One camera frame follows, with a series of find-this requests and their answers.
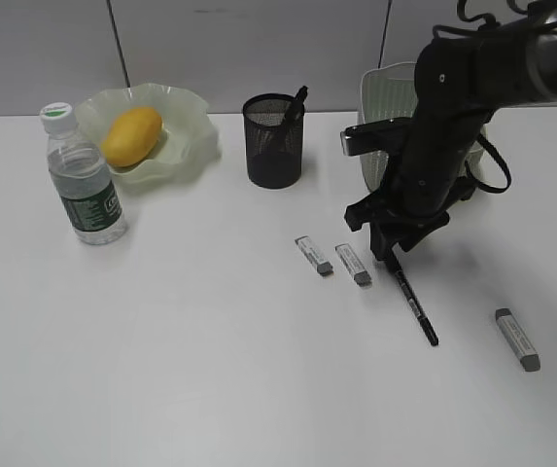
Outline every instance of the black marker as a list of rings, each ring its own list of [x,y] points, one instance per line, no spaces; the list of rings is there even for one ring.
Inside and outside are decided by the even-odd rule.
[[[416,298],[416,295],[414,295],[414,291],[412,290],[412,287],[410,287],[410,284],[407,281],[405,274],[403,273],[403,269],[401,268],[399,260],[397,259],[397,256],[395,256],[393,250],[390,250],[388,258],[384,263],[386,264],[386,269],[388,270],[388,272],[392,274],[393,277],[397,280],[401,291],[405,295],[407,302],[412,308],[414,316],[416,316],[416,319],[421,325],[421,328],[423,328],[423,332],[425,333],[425,336],[427,336],[430,344],[432,346],[438,345],[439,341],[437,339],[437,336],[435,335],[432,323],[430,323],[430,320],[425,314],[425,311],[423,311],[421,304],[418,303],[418,299]]]

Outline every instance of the gray wall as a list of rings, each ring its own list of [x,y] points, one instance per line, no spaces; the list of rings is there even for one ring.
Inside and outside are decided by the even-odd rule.
[[[528,0],[519,0],[525,6]],[[132,85],[195,90],[212,112],[310,87],[309,110],[352,110],[377,66],[387,0],[113,0]],[[415,60],[456,0],[394,0],[384,64]],[[468,13],[517,18],[505,0]],[[33,115],[124,87],[106,0],[0,0],[0,115]]]
[[[194,90],[212,112],[306,84],[309,110],[356,109],[386,0],[116,0],[131,83]]]
[[[0,115],[123,86],[104,0],[0,0]]]

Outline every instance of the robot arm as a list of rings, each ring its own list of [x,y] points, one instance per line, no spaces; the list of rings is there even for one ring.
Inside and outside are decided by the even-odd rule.
[[[408,251],[446,225],[446,209],[471,196],[478,182],[458,174],[498,109],[557,101],[557,1],[534,2],[526,18],[503,26],[437,26],[414,80],[419,102],[412,119],[353,126],[341,134],[348,155],[389,153],[380,189],[345,215],[352,230],[371,223],[378,260],[396,243]]]

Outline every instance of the bottle label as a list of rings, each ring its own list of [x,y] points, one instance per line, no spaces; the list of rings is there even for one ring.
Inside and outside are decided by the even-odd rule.
[[[73,227],[81,232],[98,232],[119,220],[122,214],[114,183],[105,190],[88,198],[69,199],[61,197]]]

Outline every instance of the eraser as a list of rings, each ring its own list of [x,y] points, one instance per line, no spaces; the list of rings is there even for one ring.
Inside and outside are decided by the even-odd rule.
[[[332,274],[333,269],[330,261],[309,236],[296,238],[296,245],[320,275]]]
[[[336,250],[340,261],[343,262],[343,265],[345,265],[345,268],[347,268],[358,285],[368,285],[371,283],[370,274],[351,245],[343,243],[342,245],[337,245],[334,250]]]
[[[527,372],[536,372],[541,368],[540,356],[529,341],[529,338],[515,320],[508,308],[496,310],[496,322],[503,336]]]

